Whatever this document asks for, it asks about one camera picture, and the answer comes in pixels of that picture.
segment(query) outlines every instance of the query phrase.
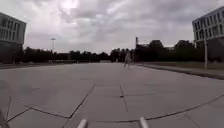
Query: cloud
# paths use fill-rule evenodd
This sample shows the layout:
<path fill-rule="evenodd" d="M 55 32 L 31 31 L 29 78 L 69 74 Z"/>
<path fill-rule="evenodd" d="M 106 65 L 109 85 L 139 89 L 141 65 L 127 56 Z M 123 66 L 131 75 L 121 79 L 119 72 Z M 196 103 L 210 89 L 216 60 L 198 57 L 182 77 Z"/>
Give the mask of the cloud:
<path fill-rule="evenodd" d="M 141 43 L 160 39 L 165 46 L 193 40 L 191 22 L 217 5 L 211 0 L 1 0 L 0 11 L 27 22 L 26 46 L 51 49 L 54 37 L 58 52 L 109 52 L 133 48 L 135 36 Z"/>

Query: treeline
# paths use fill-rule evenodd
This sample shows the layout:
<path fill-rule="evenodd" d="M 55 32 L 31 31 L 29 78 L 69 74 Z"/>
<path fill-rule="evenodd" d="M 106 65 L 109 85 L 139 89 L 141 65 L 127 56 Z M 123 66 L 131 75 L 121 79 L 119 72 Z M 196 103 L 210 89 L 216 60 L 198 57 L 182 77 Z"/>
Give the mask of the treeline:
<path fill-rule="evenodd" d="M 100 62 L 102 60 L 110 60 L 107 53 L 91 53 L 70 51 L 69 53 L 57 53 L 50 50 L 32 49 L 27 47 L 16 57 L 16 62 L 33 62 L 33 63 L 48 63 L 48 62 Z"/>
<path fill-rule="evenodd" d="M 136 61 L 204 61 L 204 45 L 180 40 L 174 47 L 164 47 L 160 40 L 136 46 Z"/>
<path fill-rule="evenodd" d="M 110 60 L 112 62 L 124 62 L 125 55 L 129 51 L 133 61 L 204 61 L 204 46 L 195 46 L 188 40 L 180 40 L 174 47 L 164 47 L 160 40 L 152 40 L 149 44 L 137 44 L 135 49 L 113 49 L 110 54 L 91 53 L 88 51 L 70 51 L 69 53 L 52 53 L 50 50 L 32 49 L 27 47 L 22 51 L 17 62 L 44 63 L 50 61 L 73 62 L 100 62 Z"/>

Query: pedestrian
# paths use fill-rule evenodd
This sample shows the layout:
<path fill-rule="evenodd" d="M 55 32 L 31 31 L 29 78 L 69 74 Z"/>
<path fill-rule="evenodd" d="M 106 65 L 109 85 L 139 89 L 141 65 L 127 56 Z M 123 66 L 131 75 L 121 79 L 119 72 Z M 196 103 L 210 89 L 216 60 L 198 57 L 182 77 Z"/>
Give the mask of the pedestrian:
<path fill-rule="evenodd" d="M 127 64 L 128 64 L 128 67 L 130 68 L 130 66 L 131 66 L 131 55 L 130 55 L 129 51 L 127 51 L 127 54 L 125 56 L 124 67 L 126 67 Z"/>

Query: paved plaza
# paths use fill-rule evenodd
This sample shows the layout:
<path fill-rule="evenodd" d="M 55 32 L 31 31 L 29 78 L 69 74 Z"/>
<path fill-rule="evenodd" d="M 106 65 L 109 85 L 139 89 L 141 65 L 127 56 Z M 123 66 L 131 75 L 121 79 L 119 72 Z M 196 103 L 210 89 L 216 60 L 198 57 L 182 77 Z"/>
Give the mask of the paved plaza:
<path fill-rule="evenodd" d="M 223 128 L 224 81 L 122 64 L 0 70 L 10 128 Z"/>

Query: pavement joint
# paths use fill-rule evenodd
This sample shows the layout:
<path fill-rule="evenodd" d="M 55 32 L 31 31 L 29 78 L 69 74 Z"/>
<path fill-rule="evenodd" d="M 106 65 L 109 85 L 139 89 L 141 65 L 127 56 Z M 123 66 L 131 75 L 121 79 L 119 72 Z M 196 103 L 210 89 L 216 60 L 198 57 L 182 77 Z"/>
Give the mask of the pavement joint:
<path fill-rule="evenodd" d="M 128 112 L 128 106 L 127 106 L 127 103 L 126 103 L 126 101 L 125 101 L 124 93 L 123 93 L 123 91 L 122 91 L 122 87 L 121 87 L 121 85 L 120 85 L 120 90 L 121 90 L 121 96 L 120 96 L 120 98 L 123 99 L 123 101 L 124 101 L 124 105 L 125 105 L 125 109 L 126 109 L 126 111 Z"/>
<path fill-rule="evenodd" d="M 8 119 L 8 116 L 9 116 L 9 109 L 10 109 L 10 106 L 11 106 L 11 101 L 12 101 L 12 96 L 9 97 L 9 105 L 8 105 L 8 109 L 7 109 L 6 119 Z"/>
<path fill-rule="evenodd" d="M 178 115 L 178 114 L 182 114 L 182 113 L 185 113 L 185 112 L 188 112 L 188 111 L 191 111 L 191 110 L 194 110 L 194 109 L 197 109 L 197 108 L 200 108 L 202 106 L 205 106 L 205 105 L 208 105 L 212 102 L 215 102 L 217 101 L 218 99 L 224 97 L 224 94 L 221 95 L 221 96 L 218 96 L 216 98 L 214 98 L 213 100 L 209 101 L 209 102 L 206 102 L 206 103 L 203 103 L 203 104 L 200 104 L 198 106 L 195 106 L 195 107 L 192 107 L 192 108 L 188 108 L 188 109 L 185 109 L 185 110 L 182 110 L 182 111 L 178 111 L 178 112 L 174 112 L 174 113 L 170 113 L 170 114 L 166 114 L 166 115 L 162 115 L 162 116 L 157 116 L 157 117 L 152 117 L 152 118 L 146 118 L 146 120 L 156 120 L 156 119 L 162 119 L 162 118 L 166 118 L 166 117 L 170 117 L 170 116 L 174 116 L 174 115 Z M 94 121 L 94 122 L 101 122 L 101 123 L 129 123 L 129 122 L 137 122 L 139 120 L 122 120 L 122 121 Z"/>
<path fill-rule="evenodd" d="M 61 116 L 61 115 L 58 115 L 58 114 L 53 114 L 53 113 L 50 113 L 50 112 L 45 112 L 45 111 L 42 111 L 42 110 L 39 110 L 39 109 L 36 109 L 36 108 L 33 108 L 33 107 L 29 107 L 29 108 L 32 109 L 32 110 L 34 110 L 34 111 L 38 111 L 38 112 L 45 113 L 45 114 L 48 114 L 48 115 L 57 116 L 57 117 L 65 118 L 65 119 L 68 119 L 69 118 L 69 117 L 66 117 L 66 116 Z"/>
<path fill-rule="evenodd" d="M 193 124 L 195 124 L 198 128 L 200 128 L 200 126 L 187 114 L 184 114 L 185 117 L 187 117 Z"/>
<path fill-rule="evenodd" d="M 12 120 L 13 120 L 13 119 L 15 119 L 16 117 L 18 117 L 18 116 L 22 115 L 23 113 L 25 113 L 25 112 L 27 112 L 27 111 L 29 111 L 29 110 L 31 110 L 31 108 L 28 108 L 28 109 L 26 109 L 25 111 L 23 111 L 23 112 L 21 112 L 21 113 L 17 114 L 16 116 L 14 116 L 14 117 L 12 117 L 11 119 L 7 120 L 7 122 L 12 121 Z"/>
<path fill-rule="evenodd" d="M 84 103 L 84 101 L 87 99 L 87 97 L 91 94 L 91 92 L 93 91 L 93 89 L 95 88 L 95 85 L 93 85 L 93 87 L 90 89 L 90 91 L 86 94 L 86 96 L 83 98 L 83 100 L 81 101 L 81 103 L 78 105 L 78 107 L 76 107 L 76 109 L 74 110 L 74 112 L 71 114 L 71 116 L 69 117 L 70 119 L 73 117 L 73 115 L 77 112 L 77 110 L 82 106 L 82 104 Z"/>

